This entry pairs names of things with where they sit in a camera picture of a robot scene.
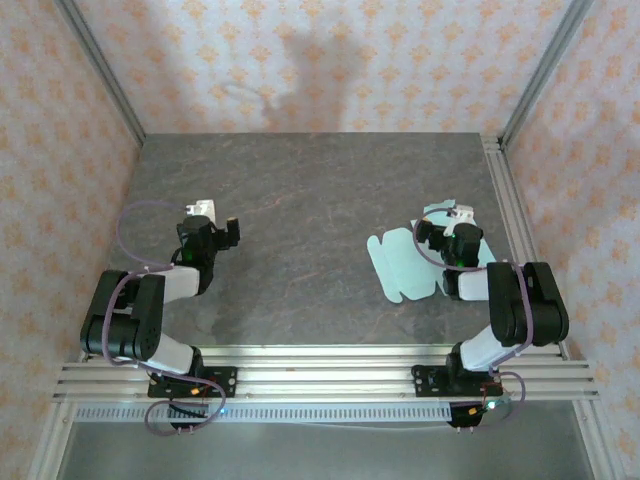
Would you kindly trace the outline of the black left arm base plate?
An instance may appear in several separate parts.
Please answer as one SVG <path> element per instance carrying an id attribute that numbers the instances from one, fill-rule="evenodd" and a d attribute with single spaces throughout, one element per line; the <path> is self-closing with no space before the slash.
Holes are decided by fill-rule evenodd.
<path id="1" fill-rule="evenodd" d="M 216 383 L 228 398 L 235 396 L 238 369 L 233 366 L 203 366 L 189 375 Z M 147 395 L 157 399 L 219 398 L 220 393 L 208 384 L 187 382 L 166 375 L 150 375 Z"/>

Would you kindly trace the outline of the black electronics board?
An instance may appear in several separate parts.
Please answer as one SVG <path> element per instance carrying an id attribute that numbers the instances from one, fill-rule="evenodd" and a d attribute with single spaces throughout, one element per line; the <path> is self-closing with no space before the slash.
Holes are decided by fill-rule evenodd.
<path id="1" fill-rule="evenodd" d="M 463 429 L 475 430 L 481 426 L 486 414 L 508 404 L 508 401 L 500 399 L 453 402 L 449 406 L 451 419 L 448 424 L 458 431 Z"/>

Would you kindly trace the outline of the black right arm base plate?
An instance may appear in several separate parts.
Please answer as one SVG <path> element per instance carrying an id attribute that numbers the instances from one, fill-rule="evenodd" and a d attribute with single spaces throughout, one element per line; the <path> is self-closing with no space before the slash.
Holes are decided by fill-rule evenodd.
<path id="1" fill-rule="evenodd" d="M 446 366 L 414 365 L 411 368 L 417 397 L 454 399 L 500 397 L 504 390 L 486 372 L 454 371 Z"/>

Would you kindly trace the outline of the aluminium mounting rails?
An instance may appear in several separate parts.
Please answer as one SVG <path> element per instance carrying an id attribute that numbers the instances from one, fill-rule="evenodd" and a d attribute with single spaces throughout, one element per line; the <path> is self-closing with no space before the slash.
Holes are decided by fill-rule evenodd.
<path id="1" fill-rule="evenodd" d="M 413 402 L 411 368 L 442 366 L 448 345 L 216 346 L 203 348 L 207 366 L 235 366 L 236 403 Z M 594 400 L 599 392 L 589 363 L 565 358 L 557 345 L 533 347 L 505 362 L 523 378 L 504 381 L 529 401 Z M 136 368 L 113 367 L 100 357 L 66 363 L 56 401 L 144 402 L 148 377 Z"/>

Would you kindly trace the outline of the aluminium frame post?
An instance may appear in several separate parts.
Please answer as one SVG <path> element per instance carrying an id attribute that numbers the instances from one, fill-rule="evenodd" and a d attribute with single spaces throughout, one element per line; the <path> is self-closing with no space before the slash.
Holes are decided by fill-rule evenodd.
<path id="1" fill-rule="evenodd" d="M 498 137 L 502 151 L 509 150 L 515 143 L 516 137 L 593 3 L 594 0 L 571 0 L 569 3 L 502 134 Z"/>
<path id="2" fill-rule="evenodd" d="M 76 0 L 52 1 L 76 37 L 80 48 L 100 78 L 103 87 L 119 111 L 129 132 L 137 144 L 142 147 L 146 140 L 146 132 L 142 123 Z"/>

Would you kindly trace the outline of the aluminium side rail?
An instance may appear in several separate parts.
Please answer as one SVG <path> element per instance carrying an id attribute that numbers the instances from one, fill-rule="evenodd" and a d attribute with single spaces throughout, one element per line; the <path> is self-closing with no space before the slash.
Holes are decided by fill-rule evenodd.
<path id="1" fill-rule="evenodd" d="M 488 135 L 480 139 L 512 256 L 519 263 L 540 261 L 525 204 L 499 139 Z"/>

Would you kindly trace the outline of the aluminium frame leg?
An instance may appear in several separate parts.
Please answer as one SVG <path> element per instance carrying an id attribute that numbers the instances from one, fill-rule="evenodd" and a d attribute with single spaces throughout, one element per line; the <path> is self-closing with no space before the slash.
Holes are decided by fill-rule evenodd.
<path id="1" fill-rule="evenodd" d="M 52 403 L 27 480 L 56 480 L 77 411 L 76 403 Z"/>
<path id="2" fill-rule="evenodd" d="M 626 480 L 603 403 L 575 400 L 572 404 L 594 479 Z"/>

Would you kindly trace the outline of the light green paper box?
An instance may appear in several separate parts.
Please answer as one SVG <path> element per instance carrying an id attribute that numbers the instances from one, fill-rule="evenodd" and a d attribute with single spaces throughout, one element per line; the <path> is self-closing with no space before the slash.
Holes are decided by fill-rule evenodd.
<path id="1" fill-rule="evenodd" d="M 452 208 L 455 199 L 441 203 L 429 204 L 424 212 L 436 208 Z M 438 226 L 448 226 L 451 219 L 445 212 L 436 212 L 428 218 Z M 392 303 L 402 303 L 406 297 L 417 301 L 430 297 L 436 292 L 454 299 L 445 293 L 442 273 L 444 269 L 436 267 L 426 261 L 413 243 L 413 226 L 416 220 L 410 220 L 410 227 L 400 227 L 386 231 L 382 240 L 372 235 L 367 240 L 367 250 L 372 264 L 379 278 L 386 298 Z M 482 239 L 479 248 L 479 265 L 496 261 L 486 240 Z M 465 274 L 470 275 L 462 280 L 462 300 L 488 301 L 488 286 L 486 272 Z"/>

